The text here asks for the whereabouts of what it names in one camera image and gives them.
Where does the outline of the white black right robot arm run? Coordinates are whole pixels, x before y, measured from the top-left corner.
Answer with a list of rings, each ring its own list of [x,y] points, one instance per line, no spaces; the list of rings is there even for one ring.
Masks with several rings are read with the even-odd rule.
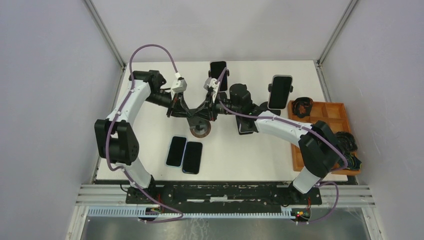
[[[193,135],[203,131],[206,136],[211,129],[209,125],[219,114],[232,114],[236,117],[237,130],[240,135],[262,133],[290,142],[300,149],[304,167],[290,184],[289,199],[295,204],[302,204],[309,198],[309,191],[318,185],[330,172],[348,166],[345,151],[336,135],[327,123],[315,124],[294,121],[280,117],[269,110],[248,102],[233,105],[224,92],[219,92],[219,83],[215,78],[208,78],[204,84],[207,94],[203,103],[190,110],[193,121],[190,130]]]

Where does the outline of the light blue cased phone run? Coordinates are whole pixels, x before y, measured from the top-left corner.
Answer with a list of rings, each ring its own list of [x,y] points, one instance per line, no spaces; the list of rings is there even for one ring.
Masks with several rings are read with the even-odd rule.
[[[186,150],[187,138],[183,136],[173,136],[169,145],[165,164],[168,167],[179,168],[182,166]]]

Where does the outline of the white framed small phone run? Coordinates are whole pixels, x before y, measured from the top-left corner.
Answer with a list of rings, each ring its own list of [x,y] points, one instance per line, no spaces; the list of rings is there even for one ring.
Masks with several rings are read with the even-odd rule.
[[[239,135],[249,135],[255,132],[255,124],[249,118],[236,115],[235,119]]]

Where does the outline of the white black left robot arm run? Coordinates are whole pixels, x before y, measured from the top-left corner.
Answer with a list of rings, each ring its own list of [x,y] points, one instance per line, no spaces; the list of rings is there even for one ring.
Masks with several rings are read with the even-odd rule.
[[[166,108],[168,117],[193,116],[182,102],[182,93],[173,94],[162,88],[166,82],[158,70],[131,72],[123,98],[106,119],[98,119],[94,124],[100,157],[112,172],[122,171],[130,185],[139,188],[137,196],[145,204],[156,200],[157,190],[153,187],[154,177],[139,160],[140,144],[132,127],[143,103]]]

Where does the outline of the black phone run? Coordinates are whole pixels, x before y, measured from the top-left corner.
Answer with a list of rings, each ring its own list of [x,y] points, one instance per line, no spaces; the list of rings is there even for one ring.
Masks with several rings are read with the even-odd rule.
[[[201,142],[189,141],[186,144],[182,172],[185,174],[197,175],[200,171],[203,144]]]
[[[226,73],[223,75],[222,80],[220,81],[219,90],[221,92],[228,90],[228,76],[230,74],[230,71],[227,68],[227,62],[226,61],[211,61],[209,63],[208,76],[211,78],[218,79],[224,69],[226,69]]]

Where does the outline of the wooden base black phone stand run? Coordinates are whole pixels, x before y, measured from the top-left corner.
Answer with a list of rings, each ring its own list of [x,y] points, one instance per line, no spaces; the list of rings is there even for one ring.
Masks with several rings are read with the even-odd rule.
[[[189,130],[195,138],[205,138],[212,130],[211,118],[208,114],[193,113],[187,118],[187,122]]]

